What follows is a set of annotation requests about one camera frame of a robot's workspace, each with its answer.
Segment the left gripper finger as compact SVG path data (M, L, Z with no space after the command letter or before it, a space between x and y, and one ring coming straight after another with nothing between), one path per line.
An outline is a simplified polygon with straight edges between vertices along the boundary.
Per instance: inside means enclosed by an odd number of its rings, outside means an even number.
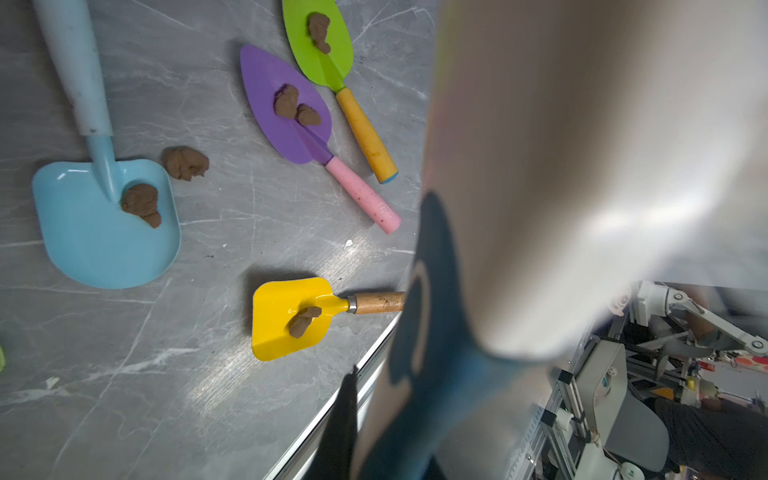
M358 432L357 377L357 368L343 377L315 456L305 474L306 479L350 478Z

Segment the light blue scoop trowel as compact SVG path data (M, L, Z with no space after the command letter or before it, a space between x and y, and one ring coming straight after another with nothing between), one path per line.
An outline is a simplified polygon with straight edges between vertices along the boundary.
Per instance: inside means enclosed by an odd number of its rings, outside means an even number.
M181 231L170 178L148 159L117 160L96 37L84 1L36 1L50 58L87 145L86 162L53 162L32 180L46 252L69 278L127 289L175 261Z

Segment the scrub brush blue white handle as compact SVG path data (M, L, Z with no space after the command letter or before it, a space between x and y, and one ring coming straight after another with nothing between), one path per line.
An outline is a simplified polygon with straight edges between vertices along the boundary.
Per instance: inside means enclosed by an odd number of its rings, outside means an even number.
M763 1L445 1L405 309L354 479L577 341L767 140Z

